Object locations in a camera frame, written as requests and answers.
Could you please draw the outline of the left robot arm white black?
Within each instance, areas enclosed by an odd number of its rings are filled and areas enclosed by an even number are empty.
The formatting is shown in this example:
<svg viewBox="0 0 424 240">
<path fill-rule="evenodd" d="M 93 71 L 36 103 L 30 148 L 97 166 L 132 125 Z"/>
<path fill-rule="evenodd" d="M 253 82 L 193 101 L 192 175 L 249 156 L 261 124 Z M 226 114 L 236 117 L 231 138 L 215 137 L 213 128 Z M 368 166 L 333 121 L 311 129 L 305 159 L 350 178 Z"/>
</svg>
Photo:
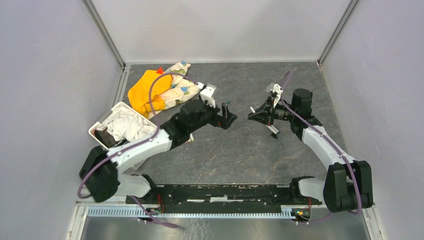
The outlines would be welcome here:
<svg viewBox="0 0 424 240">
<path fill-rule="evenodd" d="M 90 150 L 79 172 L 81 184 L 78 197 L 92 198 L 96 203 L 101 203 L 117 194 L 135 195 L 145 204 L 151 204 L 157 198 L 157 190 L 147 178 L 126 175 L 124 172 L 154 155 L 183 145 L 191 133 L 206 125 L 226 130 L 237 118 L 226 103 L 213 107 L 200 99 L 192 99 L 150 137 L 108 150 L 96 146 Z"/>
</svg>

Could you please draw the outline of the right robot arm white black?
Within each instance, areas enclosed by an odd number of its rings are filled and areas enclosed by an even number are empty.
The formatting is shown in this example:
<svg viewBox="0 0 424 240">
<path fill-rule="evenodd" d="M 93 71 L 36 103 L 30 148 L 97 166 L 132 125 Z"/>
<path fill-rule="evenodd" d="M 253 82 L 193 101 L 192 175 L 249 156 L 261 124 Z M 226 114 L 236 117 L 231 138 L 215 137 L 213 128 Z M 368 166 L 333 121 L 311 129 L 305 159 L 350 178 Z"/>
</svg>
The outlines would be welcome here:
<svg viewBox="0 0 424 240">
<path fill-rule="evenodd" d="M 289 199 L 302 204 L 309 197 L 325 203 L 332 213 L 360 211 L 374 204 L 372 169 L 365 160 L 356 160 L 339 147 L 327 134 L 322 123 L 312 114 L 313 93 L 297 88 L 291 103 L 281 99 L 282 90 L 270 90 L 258 108 L 251 109 L 248 120 L 265 125 L 277 137 L 274 121 L 288 121 L 291 131 L 307 145 L 326 169 L 325 180 L 312 176 L 292 179 Z"/>
</svg>

